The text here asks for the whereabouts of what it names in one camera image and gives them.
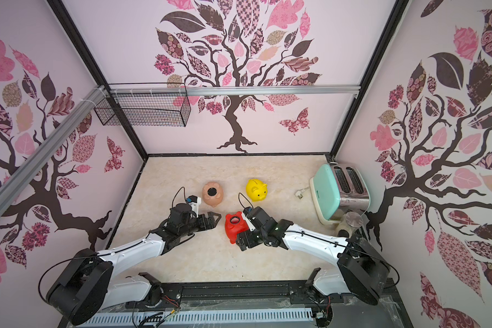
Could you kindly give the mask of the red piggy bank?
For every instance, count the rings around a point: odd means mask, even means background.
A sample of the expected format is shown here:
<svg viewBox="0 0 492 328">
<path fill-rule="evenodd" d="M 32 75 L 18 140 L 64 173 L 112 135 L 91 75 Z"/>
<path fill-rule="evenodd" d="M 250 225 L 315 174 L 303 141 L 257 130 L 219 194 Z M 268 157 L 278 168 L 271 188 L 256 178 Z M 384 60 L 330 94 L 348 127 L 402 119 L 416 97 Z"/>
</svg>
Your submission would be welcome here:
<svg viewBox="0 0 492 328">
<path fill-rule="evenodd" d="M 225 233 L 231 244 L 235 244 L 238 234 L 249 230 L 249 226 L 244 219 L 244 213 L 227 214 L 225 216 Z"/>
</svg>

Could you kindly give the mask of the yellow piggy bank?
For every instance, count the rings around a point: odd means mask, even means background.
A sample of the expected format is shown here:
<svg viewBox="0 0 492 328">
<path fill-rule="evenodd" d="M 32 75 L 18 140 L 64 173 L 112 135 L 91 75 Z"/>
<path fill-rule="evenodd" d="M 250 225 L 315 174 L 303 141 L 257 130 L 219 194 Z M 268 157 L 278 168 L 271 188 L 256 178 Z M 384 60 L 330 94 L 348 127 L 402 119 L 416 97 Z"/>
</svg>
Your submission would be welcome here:
<svg viewBox="0 0 492 328">
<path fill-rule="evenodd" d="M 246 192 L 251 201 L 263 201 L 267 197 L 267 184 L 256 178 L 250 179 L 246 185 Z"/>
</svg>

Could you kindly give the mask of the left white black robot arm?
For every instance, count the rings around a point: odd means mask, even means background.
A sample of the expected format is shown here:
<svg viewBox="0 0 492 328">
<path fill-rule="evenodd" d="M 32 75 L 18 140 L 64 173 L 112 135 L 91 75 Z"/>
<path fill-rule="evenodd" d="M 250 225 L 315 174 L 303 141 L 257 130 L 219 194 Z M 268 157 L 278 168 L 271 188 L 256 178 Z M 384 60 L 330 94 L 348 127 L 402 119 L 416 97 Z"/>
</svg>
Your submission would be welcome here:
<svg viewBox="0 0 492 328">
<path fill-rule="evenodd" d="M 146 236 L 110 250 L 84 249 L 66 266 L 42 300 L 55 308 L 69 323 L 82 325 L 98 311 L 128 302 L 147 307 L 163 300 L 161 282 L 149 273 L 133 277 L 120 274 L 141 262 L 162 256 L 182 245 L 197 232 L 212 230 L 221 214 L 200 214 L 198 203 L 180 203 L 170 209 L 167 219 Z"/>
</svg>

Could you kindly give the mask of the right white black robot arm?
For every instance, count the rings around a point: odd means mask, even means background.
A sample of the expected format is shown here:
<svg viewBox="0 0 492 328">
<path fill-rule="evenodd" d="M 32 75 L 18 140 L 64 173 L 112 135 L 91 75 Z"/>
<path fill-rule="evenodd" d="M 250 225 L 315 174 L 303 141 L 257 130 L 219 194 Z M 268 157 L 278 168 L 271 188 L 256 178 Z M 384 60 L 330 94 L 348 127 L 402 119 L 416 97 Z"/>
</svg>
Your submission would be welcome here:
<svg viewBox="0 0 492 328">
<path fill-rule="evenodd" d="M 363 237 L 328 236 L 292 221 L 276 221 L 261 207 L 225 216 L 225 232 L 241 251 L 259 245 L 301 251 L 333 265 L 312 274 L 312 288 L 323 296 L 351 293 L 360 301 L 379 303 L 394 267 Z"/>
</svg>

